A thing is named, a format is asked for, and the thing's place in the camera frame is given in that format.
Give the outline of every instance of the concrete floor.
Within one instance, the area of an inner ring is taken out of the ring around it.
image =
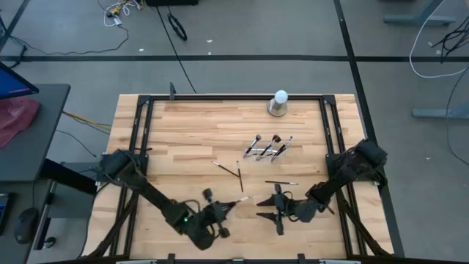
[[[387,25],[382,18],[385,13],[416,12],[424,1],[342,0],[341,4],[355,55],[408,55],[418,29]],[[0,1],[7,26],[19,6],[19,1]],[[183,43],[169,29],[179,54],[347,55],[333,2],[328,0],[201,0],[195,7],[172,7],[172,12],[189,36],[189,41]],[[437,14],[455,15],[458,22],[425,29],[415,55],[437,56],[428,42],[437,42],[469,13],[463,0],[451,0]],[[154,12],[131,8],[130,16],[122,20],[130,39],[118,51],[100,55],[173,55]],[[100,50],[116,46],[125,37],[122,30],[104,27],[103,12],[95,0],[30,1],[13,35],[47,52]],[[8,41],[1,55],[18,52],[19,47]],[[27,55],[42,54],[30,49]],[[456,55],[469,55],[469,48]],[[356,93],[348,62],[183,64],[200,93],[277,89],[291,93]],[[429,75],[451,73],[465,66],[416,63],[421,73]],[[469,200],[469,167],[450,154],[443,120],[417,120],[410,115],[414,107],[443,108],[457,76],[422,79],[406,62],[359,62],[358,68],[378,142],[389,153],[386,172],[406,257],[468,261],[469,211],[464,208]],[[97,122],[112,122],[121,93],[167,93],[170,81],[179,93],[191,92],[177,62],[23,62],[15,70],[32,83],[70,84],[65,110]],[[467,100],[468,85],[466,76],[452,106]],[[107,135],[68,117],[61,118],[59,129],[72,131],[96,154],[106,149]],[[450,131],[454,149],[468,160],[467,122],[450,121]],[[96,161],[62,134],[54,137],[48,157],[66,162]],[[57,245],[33,252],[29,263],[72,259],[80,252],[85,219],[57,220],[52,227]]]

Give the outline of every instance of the wood grain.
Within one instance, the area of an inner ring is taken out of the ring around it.
[[[120,95],[108,153],[118,148],[128,149],[137,96]],[[355,98],[337,95],[336,99],[345,143],[352,147],[363,138]],[[200,251],[187,236],[173,231],[157,208],[141,198],[132,258],[165,259],[168,253],[175,253],[178,259],[294,259],[298,253],[304,253],[307,258],[345,257],[337,214],[318,213],[307,224],[285,220],[285,235],[282,236],[276,234],[273,222],[256,215],[256,212],[274,210],[255,205],[273,193],[273,184],[264,183],[265,180],[299,183],[282,188],[291,191],[294,198],[303,199],[314,183],[328,179],[327,147],[318,102],[289,101],[289,111],[281,118],[270,116],[266,103],[241,100],[155,102],[148,143],[152,148],[148,152],[149,181],[172,199],[197,199],[202,206],[206,205],[202,191],[209,187],[214,198],[221,202],[244,196],[250,199],[235,207],[224,222],[231,236],[219,238],[211,248]],[[243,148],[249,146],[258,133],[264,138],[260,146],[266,145],[267,139],[275,133],[284,140],[293,136],[292,146],[285,157],[274,164],[243,160]],[[336,139],[334,143],[338,152]],[[236,160],[240,161],[244,193],[235,176],[211,163],[217,161],[236,172]],[[392,252],[376,186],[371,183],[354,183],[354,186],[363,224],[384,249]],[[96,198],[84,254],[96,247],[113,224],[118,197],[119,188],[109,186]],[[331,207],[337,211],[335,199]],[[357,249],[354,232],[351,237]]]

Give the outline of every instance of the computer monitor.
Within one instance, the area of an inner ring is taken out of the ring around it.
[[[0,99],[38,92],[38,88],[0,62]]]

